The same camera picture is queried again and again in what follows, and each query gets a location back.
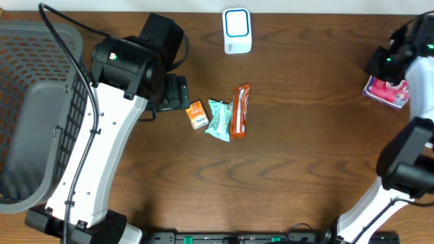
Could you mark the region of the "teal snack wrapper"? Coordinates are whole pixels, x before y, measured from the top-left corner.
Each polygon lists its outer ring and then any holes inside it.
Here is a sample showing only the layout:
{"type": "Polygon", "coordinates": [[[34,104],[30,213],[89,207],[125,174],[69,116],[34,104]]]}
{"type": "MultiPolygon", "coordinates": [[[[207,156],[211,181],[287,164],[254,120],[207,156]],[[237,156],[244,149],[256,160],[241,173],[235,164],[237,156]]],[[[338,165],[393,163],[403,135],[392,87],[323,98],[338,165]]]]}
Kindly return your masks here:
{"type": "Polygon", "coordinates": [[[208,100],[212,112],[212,120],[205,133],[225,142],[230,139],[230,126],[233,116],[233,104],[223,101],[208,100]]]}

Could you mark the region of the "purple red snack packet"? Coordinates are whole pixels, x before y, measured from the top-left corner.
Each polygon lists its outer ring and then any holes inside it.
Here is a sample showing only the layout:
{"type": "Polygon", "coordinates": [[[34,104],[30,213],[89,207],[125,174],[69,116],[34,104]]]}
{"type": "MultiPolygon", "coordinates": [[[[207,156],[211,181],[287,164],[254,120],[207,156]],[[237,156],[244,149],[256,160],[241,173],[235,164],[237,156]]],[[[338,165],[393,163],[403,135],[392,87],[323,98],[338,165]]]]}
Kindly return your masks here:
{"type": "Polygon", "coordinates": [[[370,76],[362,94],[375,101],[386,104],[393,108],[402,108],[410,99],[408,83],[402,80],[398,85],[382,81],[370,76]]]}

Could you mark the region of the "small orange white box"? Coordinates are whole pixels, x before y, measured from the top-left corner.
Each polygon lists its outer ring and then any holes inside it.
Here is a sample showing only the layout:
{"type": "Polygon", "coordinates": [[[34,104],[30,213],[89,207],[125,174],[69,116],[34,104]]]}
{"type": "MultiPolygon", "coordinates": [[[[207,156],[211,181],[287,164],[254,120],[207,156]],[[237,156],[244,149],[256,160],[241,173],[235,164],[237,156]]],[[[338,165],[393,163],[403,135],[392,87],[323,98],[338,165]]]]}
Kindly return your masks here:
{"type": "Polygon", "coordinates": [[[201,101],[196,101],[186,109],[187,116],[193,129],[199,129],[209,124],[208,116],[205,113],[201,101]]]}

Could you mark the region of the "orange snack bar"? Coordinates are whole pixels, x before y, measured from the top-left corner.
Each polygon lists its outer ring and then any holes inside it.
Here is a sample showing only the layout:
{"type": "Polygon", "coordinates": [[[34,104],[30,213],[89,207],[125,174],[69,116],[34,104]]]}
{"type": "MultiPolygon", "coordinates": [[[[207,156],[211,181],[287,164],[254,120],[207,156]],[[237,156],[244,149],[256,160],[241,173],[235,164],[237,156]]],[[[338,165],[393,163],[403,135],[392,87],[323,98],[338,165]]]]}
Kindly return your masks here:
{"type": "Polygon", "coordinates": [[[233,116],[230,130],[231,139],[245,137],[245,122],[250,88],[250,84],[241,85],[235,88],[233,96],[233,116]]]}

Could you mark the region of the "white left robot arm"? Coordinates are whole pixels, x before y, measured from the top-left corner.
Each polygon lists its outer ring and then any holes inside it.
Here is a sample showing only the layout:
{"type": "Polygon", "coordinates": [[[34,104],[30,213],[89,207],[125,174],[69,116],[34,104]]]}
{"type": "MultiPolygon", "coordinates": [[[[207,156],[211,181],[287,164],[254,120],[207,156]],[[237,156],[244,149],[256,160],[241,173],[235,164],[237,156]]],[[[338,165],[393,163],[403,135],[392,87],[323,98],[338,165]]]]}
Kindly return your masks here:
{"type": "Polygon", "coordinates": [[[44,205],[25,223],[63,243],[140,243],[144,232],[108,207],[113,178],[134,125],[145,111],[186,109],[186,79],[174,70],[188,37],[172,19],[150,14],[138,36],[106,35],[92,52],[81,127],[61,153],[68,164],[44,205]]]}

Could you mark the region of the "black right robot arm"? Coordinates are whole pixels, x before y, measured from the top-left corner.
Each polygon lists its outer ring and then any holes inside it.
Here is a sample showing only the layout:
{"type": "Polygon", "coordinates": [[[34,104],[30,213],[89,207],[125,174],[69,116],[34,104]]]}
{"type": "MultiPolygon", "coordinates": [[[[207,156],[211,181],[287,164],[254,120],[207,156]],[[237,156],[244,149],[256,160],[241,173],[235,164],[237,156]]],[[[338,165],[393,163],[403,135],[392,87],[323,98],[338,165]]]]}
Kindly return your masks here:
{"type": "Polygon", "coordinates": [[[407,82],[410,121],[380,153],[374,183],[326,230],[322,243],[369,243],[401,208],[433,206],[419,202],[433,193],[433,158],[423,154],[433,148],[433,12],[415,16],[389,38],[390,47],[378,47],[365,70],[391,85],[407,82]]]}

